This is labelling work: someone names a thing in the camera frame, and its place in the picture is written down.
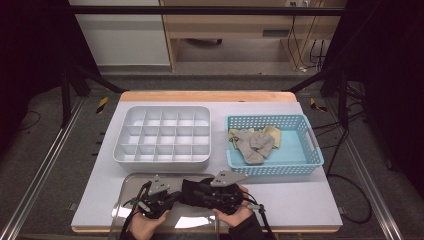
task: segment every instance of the gray floor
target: gray floor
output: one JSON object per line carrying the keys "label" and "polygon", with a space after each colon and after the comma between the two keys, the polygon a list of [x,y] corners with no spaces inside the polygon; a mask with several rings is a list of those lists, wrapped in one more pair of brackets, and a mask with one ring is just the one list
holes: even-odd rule
{"label": "gray floor", "polygon": [[[316,73],[313,68],[306,73],[293,72],[278,41],[224,39],[221,45],[216,45],[214,41],[188,40],[182,42],[180,50],[175,72],[107,75],[105,78],[120,87],[133,90],[276,91],[287,89]],[[70,228],[74,211],[70,210],[69,206],[78,203],[82,197],[103,134],[119,99],[119,94],[114,94],[93,82],[90,82],[90,85],[92,92],[90,97],[84,99],[74,128],[47,173],[48,177],[42,182],[42,188],[31,209],[27,215],[22,216],[26,221],[19,226],[20,239],[105,237],[76,234]],[[298,101],[313,127],[336,121],[334,109],[337,95],[322,98],[318,91],[320,85],[318,82],[297,93]],[[109,102],[102,114],[96,114],[98,103],[104,96],[109,96]],[[311,97],[318,106],[326,106],[330,111],[311,109]],[[78,103],[78,100],[73,96],[73,103]],[[349,99],[349,104],[352,104],[350,114],[362,111],[361,105],[356,104],[354,99]],[[0,224],[4,227],[16,208],[22,206],[21,199],[60,132],[60,89],[52,89],[32,99],[29,110],[31,112],[21,124],[22,130],[16,132],[14,144],[1,156]],[[335,151],[334,145],[341,137],[340,128],[325,132],[329,129],[331,127],[315,130],[325,159],[324,169],[328,168]],[[280,234],[280,239],[424,239],[422,198],[401,172],[387,168],[386,153],[370,124],[362,121],[362,118],[356,118],[350,122],[349,129],[349,138],[341,145],[331,172],[351,179],[366,192],[371,188],[373,195],[369,197],[374,209],[371,219],[364,224],[357,224],[343,218],[343,227],[336,233]],[[364,181],[364,172],[356,166],[358,162],[364,165],[365,173],[372,180],[373,186],[369,186],[369,181]],[[337,177],[330,177],[329,183],[338,206],[346,210],[347,217],[366,217],[366,201],[356,188]],[[394,233],[393,227],[400,233],[390,236]],[[191,234],[158,237],[209,238],[213,239],[213,236]]]}

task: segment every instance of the black curtain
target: black curtain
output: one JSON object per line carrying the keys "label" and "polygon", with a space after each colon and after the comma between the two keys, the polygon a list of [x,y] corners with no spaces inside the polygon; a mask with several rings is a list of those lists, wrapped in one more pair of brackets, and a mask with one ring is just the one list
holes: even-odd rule
{"label": "black curtain", "polygon": [[[100,76],[73,14],[46,11],[69,6],[67,0],[1,0],[0,8],[0,151],[3,152],[37,94],[61,85],[70,64]],[[79,83],[83,76],[71,74]]]}
{"label": "black curtain", "polygon": [[[424,197],[424,1],[349,0],[347,7],[366,8],[366,14],[342,17],[326,65],[359,31],[341,70],[349,81],[364,84],[366,112],[388,159]],[[326,81],[323,95],[338,84],[337,78]]]}

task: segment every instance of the hand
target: hand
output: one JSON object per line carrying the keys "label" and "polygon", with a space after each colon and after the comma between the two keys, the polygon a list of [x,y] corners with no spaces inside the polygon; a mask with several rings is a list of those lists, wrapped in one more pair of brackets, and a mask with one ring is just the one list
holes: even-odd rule
{"label": "hand", "polygon": [[[243,195],[244,197],[248,198],[249,196],[246,194],[249,192],[249,190],[240,185],[239,184],[239,188],[245,192]],[[237,225],[239,225],[241,222],[243,222],[244,220],[246,220],[246,218],[250,217],[250,215],[253,214],[253,211],[250,210],[249,208],[247,208],[247,206],[250,204],[250,202],[244,200],[241,203],[241,206],[239,207],[239,209],[237,209],[237,211],[231,215],[227,215],[221,211],[219,211],[218,209],[212,209],[212,211],[215,213],[215,215],[218,217],[219,220],[224,221],[225,223],[227,223],[230,227],[235,227]]]}
{"label": "hand", "polygon": [[137,240],[150,240],[156,228],[165,222],[169,210],[166,210],[158,219],[149,219],[141,212],[136,213],[131,219],[129,230]]}

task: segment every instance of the beige cloth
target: beige cloth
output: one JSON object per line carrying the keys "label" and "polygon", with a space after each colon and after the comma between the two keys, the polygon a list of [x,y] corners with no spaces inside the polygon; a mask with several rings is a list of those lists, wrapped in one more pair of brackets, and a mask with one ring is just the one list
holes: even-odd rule
{"label": "beige cloth", "polygon": [[250,129],[230,129],[228,139],[234,148],[240,150],[247,164],[262,164],[273,148],[280,147],[281,131],[273,126],[255,131]]}

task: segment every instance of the blue plastic basket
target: blue plastic basket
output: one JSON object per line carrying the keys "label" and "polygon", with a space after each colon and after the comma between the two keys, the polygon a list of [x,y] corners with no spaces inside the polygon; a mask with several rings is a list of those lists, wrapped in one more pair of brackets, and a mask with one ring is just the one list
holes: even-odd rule
{"label": "blue plastic basket", "polygon": [[255,131],[271,125],[281,130],[280,148],[272,149],[261,165],[248,165],[243,155],[228,142],[227,160],[234,172],[248,175],[309,175],[324,159],[315,134],[305,115],[227,116],[225,127]]}

